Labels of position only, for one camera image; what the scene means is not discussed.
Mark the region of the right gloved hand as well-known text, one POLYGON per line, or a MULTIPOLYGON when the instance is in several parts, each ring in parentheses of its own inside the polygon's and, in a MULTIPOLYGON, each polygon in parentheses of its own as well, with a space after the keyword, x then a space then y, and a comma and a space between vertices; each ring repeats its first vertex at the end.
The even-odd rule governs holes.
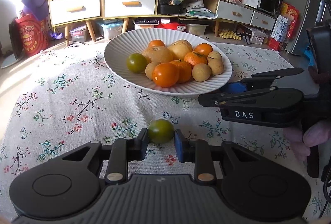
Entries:
POLYGON ((299 161, 305 161, 311 154, 311 147, 319 146, 330 140, 330 122, 321 121, 303 132, 297 127, 283 129, 291 150, 299 161))

